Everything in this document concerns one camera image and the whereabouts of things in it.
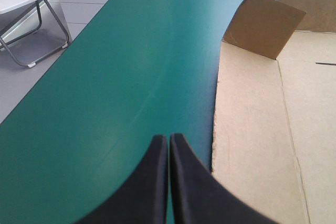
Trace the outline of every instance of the white chair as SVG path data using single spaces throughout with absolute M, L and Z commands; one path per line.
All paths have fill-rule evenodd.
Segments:
M 0 34 L 0 49 L 6 49 L 8 51 L 8 53 L 10 54 L 10 56 L 12 57 L 12 59 L 17 63 L 19 64 L 20 66 L 23 66 L 23 67 L 29 67 L 29 68 L 32 68 L 33 66 L 36 65 L 36 63 L 38 61 L 41 61 L 43 60 L 44 58 L 54 54 L 55 52 L 61 50 L 61 49 L 64 49 L 68 46 L 69 44 L 69 34 L 66 30 L 66 28 L 64 27 L 64 25 L 62 24 L 62 22 L 60 21 L 60 19 L 58 18 L 57 14 L 55 13 L 55 11 L 53 10 L 53 8 L 51 7 L 51 5 L 49 4 L 49 2 L 47 0 L 43 0 L 47 7 L 49 8 L 51 14 L 54 16 L 55 20 L 57 21 L 58 25 L 60 26 L 60 28 L 62 29 L 63 33 L 65 34 L 66 36 L 66 40 L 64 42 L 64 44 L 62 44 L 60 47 L 56 48 L 55 50 L 53 50 L 52 52 L 49 52 L 48 54 L 46 55 L 43 55 L 37 59 L 35 59 L 33 62 L 29 63 L 29 64 L 25 64 L 25 63 L 22 63 L 21 61 L 19 61 L 17 59 L 17 57 L 13 54 L 13 52 L 10 50 L 9 46 L 10 44 L 18 41 L 19 39 L 22 39 L 23 37 L 26 37 L 34 32 L 36 32 L 42 25 L 42 17 L 41 17 L 41 12 L 40 12 L 40 7 L 39 7 L 39 0 L 0 0 L 0 14 L 4 14 L 4 13 L 7 13 L 7 12 L 10 12 L 12 10 L 15 10 L 15 9 L 18 9 L 20 7 L 23 7 L 25 5 L 28 5 L 28 4 L 31 4 L 31 3 L 34 3 L 36 4 L 36 10 L 37 10 L 37 15 L 38 15 L 38 20 L 39 20 L 39 24 L 38 26 L 15 38 L 15 39 L 12 39 L 11 41 L 8 41 L 8 42 L 4 42 L 4 40 L 2 39 L 2 35 L 3 34 Z

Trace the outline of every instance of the green table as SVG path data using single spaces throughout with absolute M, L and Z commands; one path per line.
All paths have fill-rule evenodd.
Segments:
M 78 220 L 154 134 L 183 132 L 210 167 L 220 40 L 241 1 L 109 0 L 0 125 L 0 223 Z

